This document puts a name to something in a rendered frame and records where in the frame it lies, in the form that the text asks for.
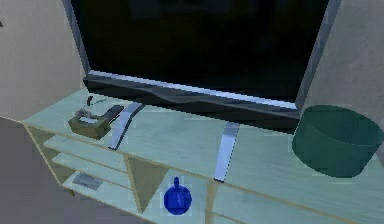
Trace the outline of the pale green television stand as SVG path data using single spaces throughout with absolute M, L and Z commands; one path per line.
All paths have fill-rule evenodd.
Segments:
M 319 174 L 297 159 L 289 134 L 242 125 L 227 177 L 214 178 L 222 120 L 146 106 L 127 111 L 102 139 L 71 131 L 86 109 L 102 115 L 118 99 L 82 89 L 24 122 L 59 185 L 151 224 L 384 224 L 384 167 L 372 158 L 351 179 Z M 79 173 L 103 181 L 97 191 L 73 183 Z M 163 196 L 173 180 L 192 194 L 183 215 Z

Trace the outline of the black television set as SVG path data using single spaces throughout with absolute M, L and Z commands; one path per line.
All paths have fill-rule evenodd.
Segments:
M 293 133 L 342 0 L 61 0 L 91 94 Z

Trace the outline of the black remote control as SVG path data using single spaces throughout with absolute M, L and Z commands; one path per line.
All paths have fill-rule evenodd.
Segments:
M 123 109 L 124 107 L 121 105 L 114 105 L 108 111 L 106 111 L 102 117 L 111 123 L 112 120 L 115 119 Z

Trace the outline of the blue round vase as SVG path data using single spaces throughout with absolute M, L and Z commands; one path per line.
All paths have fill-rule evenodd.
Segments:
M 173 186 L 169 187 L 163 196 L 163 203 L 170 214 L 183 215 L 192 204 L 192 194 L 187 187 L 180 184 L 179 178 L 175 177 Z

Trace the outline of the olive tissue box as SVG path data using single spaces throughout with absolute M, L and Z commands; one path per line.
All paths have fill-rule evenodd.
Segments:
M 96 140 L 100 140 L 111 130 L 107 118 L 94 115 L 85 109 L 78 110 L 68 120 L 68 124 L 73 133 Z

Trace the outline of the grey flat book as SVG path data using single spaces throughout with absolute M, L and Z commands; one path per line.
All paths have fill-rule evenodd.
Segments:
M 74 178 L 73 183 L 97 191 L 103 181 L 86 173 L 79 173 Z

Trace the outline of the dark green round bowl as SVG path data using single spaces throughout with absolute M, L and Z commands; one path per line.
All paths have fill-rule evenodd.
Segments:
M 292 150 L 321 174 L 352 178 L 364 170 L 383 142 L 384 131 L 368 117 L 339 106 L 314 105 L 302 114 Z

